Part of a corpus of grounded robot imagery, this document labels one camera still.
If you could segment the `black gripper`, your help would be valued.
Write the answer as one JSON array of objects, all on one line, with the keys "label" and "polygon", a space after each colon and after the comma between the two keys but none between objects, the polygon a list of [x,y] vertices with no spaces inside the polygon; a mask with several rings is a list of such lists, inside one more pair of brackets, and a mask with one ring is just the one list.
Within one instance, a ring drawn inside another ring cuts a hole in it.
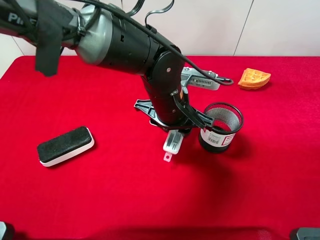
[{"label": "black gripper", "polygon": [[162,92],[149,83],[144,83],[148,100],[138,99],[134,104],[136,110],[145,113],[150,123],[168,132],[177,130],[189,134],[192,129],[213,129],[213,118],[190,105],[189,92],[185,85],[171,91]]}]

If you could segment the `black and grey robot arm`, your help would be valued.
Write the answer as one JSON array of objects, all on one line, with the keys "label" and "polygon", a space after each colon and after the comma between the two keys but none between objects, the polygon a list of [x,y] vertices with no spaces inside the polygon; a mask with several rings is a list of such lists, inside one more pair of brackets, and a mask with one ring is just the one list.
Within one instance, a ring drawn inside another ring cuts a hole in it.
[{"label": "black and grey robot arm", "polygon": [[57,73],[64,48],[75,50],[87,64],[141,76],[149,99],[138,100],[135,108],[164,130],[213,127],[211,117],[190,105],[183,84],[190,60],[114,5],[86,0],[76,9],[55,0],[3,0],[0,31],[35,46],[35,69],[47,77]]}]

